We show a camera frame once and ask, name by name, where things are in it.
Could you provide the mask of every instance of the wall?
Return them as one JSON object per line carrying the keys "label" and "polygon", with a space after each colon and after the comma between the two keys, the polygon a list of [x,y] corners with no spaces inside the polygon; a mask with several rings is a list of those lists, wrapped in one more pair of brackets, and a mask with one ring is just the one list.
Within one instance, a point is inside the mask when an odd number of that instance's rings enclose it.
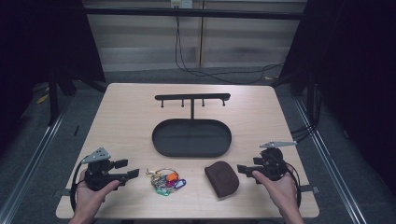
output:
{"label": "wall", "polygon": [[[170,7],[170,1],[84,1],[85,6]],[[193,1],[193,8],[303,12],[305,1]],[[174,17],[89,15],[105,72],[177,68]],[[298,21],[180,18],[188,67],[264,66],[286,60]]]}

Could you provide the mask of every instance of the oval tray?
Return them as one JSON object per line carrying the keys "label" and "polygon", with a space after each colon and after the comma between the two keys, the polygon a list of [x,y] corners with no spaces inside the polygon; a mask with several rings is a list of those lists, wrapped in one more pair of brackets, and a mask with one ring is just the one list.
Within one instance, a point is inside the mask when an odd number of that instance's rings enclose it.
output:
{"label": "oval tray", "polygon": [[155,149],[167,157],[218,157],[231,140],[227,125],[215,119],[167,119],[152,132]]}

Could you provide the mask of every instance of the brown pouch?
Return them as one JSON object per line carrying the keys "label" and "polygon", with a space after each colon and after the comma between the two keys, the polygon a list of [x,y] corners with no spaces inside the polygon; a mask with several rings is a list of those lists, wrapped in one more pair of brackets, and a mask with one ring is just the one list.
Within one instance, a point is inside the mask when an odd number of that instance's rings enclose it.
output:
{"label": "brown pouch", "polygon": [[205,174],[219,198],[233,194],[239,187],[238,176],[225,161],[216,161],[206,167]]}

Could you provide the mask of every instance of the metal rail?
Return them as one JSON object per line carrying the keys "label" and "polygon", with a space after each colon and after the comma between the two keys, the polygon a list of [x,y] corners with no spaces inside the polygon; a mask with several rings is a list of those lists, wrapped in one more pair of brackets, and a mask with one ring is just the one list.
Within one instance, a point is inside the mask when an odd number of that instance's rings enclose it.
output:
{"label": "metal rail", "polygon": [[367,222],[363,216],[359,204],[357,203],[355,197],[352,195],[351,191],[349,190],[347,183],[344,181],[344,178],[341,176],[337,166],[334,163],[334,160],[332,159],[332,155],[330,154],[329,150],[324,144],[323,139],[321,138],[319,132],[317,130],[312,130],[311,128],[309,128],[312,126],[306,114],[307,112],[303,101],[299,99],[296,100],[295,103],[297,105],[301,117],[303,118],[305,126],[309,129],[309,132],[311,132],[312,140],[314,141],[317,147],[318,153],[322,158],[327,171],[329,172],[329,175],[332,179],[332,182],[335,185],[335,188],[340,194],[341,200],[343,201],[346,210],[348,211],[350,217],[352,218],[353,223],[366,224]]}
{"label": "metal rail", "polygon": [[14,190],[9,194],[4,206],[1,208],[0,211],[0,223],[1,224],[8,224],[12,222],[19,206],[21,205],[21,201],[25,196],[27,190],[30,187],[30,184],[37,173],[37,170],[44,160],[44,157],[49,150],[50,143],[52,142],[53,137],[58,132],[59,126],[62,123],[64,118],[64,111],[70,105],[71,97],[68,97],[67,102],[62,110],[61,114],[58,118],[50,125],[43,138],[41,139],[40,143],[38,144],[35,154],[30,159],[28,165],[26,166],[25,170],[23,171],[20,179],[17,182]]}

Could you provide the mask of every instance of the black pipe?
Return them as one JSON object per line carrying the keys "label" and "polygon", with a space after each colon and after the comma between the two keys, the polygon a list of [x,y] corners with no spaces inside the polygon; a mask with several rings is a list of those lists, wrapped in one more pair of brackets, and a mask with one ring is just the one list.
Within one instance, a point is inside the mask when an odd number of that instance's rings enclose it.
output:
{"label": "black pipe", "polygon": [[217,9],[154,8],[154,7],[31,7],[47,13],[84,13],[92,15],[211,17],[298,21],[306,17],[297,12],[235,11]]}

